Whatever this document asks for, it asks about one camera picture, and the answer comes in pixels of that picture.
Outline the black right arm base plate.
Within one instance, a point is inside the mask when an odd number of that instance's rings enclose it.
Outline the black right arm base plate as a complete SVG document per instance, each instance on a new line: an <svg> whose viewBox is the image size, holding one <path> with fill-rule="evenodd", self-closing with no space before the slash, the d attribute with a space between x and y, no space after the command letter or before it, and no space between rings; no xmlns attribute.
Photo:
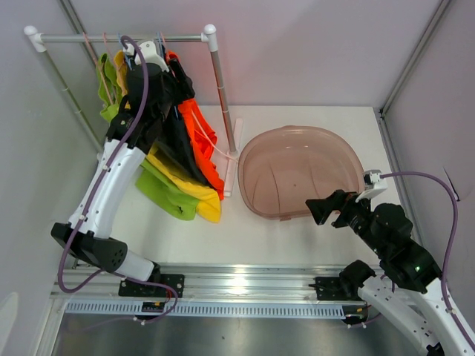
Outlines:
<svg viewBox="0 0 475 356"><path fill-rule="evenodd" d="M339 277L315 277L308 285L316 293L320 301L350 301L358 296L344 289Z"/></svg>

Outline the orange shorts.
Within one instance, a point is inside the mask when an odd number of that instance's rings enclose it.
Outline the orange shorts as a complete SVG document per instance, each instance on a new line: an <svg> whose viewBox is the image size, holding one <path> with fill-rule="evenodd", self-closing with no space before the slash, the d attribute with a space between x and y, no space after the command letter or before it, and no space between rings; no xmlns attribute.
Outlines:
<svg viewBox="0 0 475 356"><path fill-rule="evenodd" d="M182 66L180 63L179 56L175 52L169 51L166 56L169 67ZM191 146L193 148L194 158L198 168L202 171L205 178L207 178L207 180L209 181L211 185L210 187L216 190L219 199L223 200L224 181L220 178L220 175L216 169L216 165L212 162L214 148L207 142L204 135L202 135L197 123L194 120L193 112L195 112L197 115L202 113L195 97L179 104L178 111L184 118L186 130L191 140ZM214 144L216 144L217 136L215 131L208 123L204 121L203 117L198 118L200 119L201 125L203 126L210 139L213 141Z"/></svg>

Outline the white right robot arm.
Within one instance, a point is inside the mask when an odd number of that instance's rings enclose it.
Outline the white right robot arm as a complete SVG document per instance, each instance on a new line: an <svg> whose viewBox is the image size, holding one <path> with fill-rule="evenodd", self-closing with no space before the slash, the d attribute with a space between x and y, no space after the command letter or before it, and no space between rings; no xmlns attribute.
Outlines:
<svg viewBox="0 0 475 356"><path fill-rule="evenodd" d="M400 205L370 207L357 193L337 190L325 199L307 200L317 225L332 212L334 228L350 228L376 254L385 276L413 302L409 307L361 260L339 274L339 291L361 298L392 323L420 355L473 355L474 331L465 318L447 306L442 270L432 255L411 237L412 222Z"/></svg>

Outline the pink wire hanger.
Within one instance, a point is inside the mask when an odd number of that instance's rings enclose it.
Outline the pink wire hanger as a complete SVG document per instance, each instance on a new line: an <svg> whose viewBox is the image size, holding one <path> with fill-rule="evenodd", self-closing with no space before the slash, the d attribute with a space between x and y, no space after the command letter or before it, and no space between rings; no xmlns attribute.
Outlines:
<svg viewBox="0 0 475 356"><path fill-rule="evenodd" d="M204 119L204 116L200 113L199 115L197 115L195 112L193 112L193 116L194 116L194 120L195 122L197 123L202 135L204 135L205 139L207 140L207 142L214 148L214 151L217 151L220 155L226 157L228 160L231 160L233 162L238 162L237 159L233 158L232 156L230 156L229 154L225 154L224 152L222 152L219 148L217 148L217 146L213 143L213 141L210 139L210 137L208 136L208 134L206 133L206 131L204 130L203 126L201 125L201 122L200 122L200 119L198 117L203 117Z"/></svg>

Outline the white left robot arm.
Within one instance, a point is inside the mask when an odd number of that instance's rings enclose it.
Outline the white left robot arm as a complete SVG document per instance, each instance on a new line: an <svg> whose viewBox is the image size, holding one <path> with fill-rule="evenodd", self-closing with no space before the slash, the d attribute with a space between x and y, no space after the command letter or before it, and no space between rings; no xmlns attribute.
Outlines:
<svg viewBox="0 0 475 356"><path fill-rule="evenodd" d="M135 280L146 297L161 287L158 265L129 250L111 236L125 190L174 107L194 97L191 79L172 59L168 70L149 63L134 65L126 74L128 93L106 133L103 154L81 203L67 223L53 225L51 236L72 257L108 273Z"/></svg>

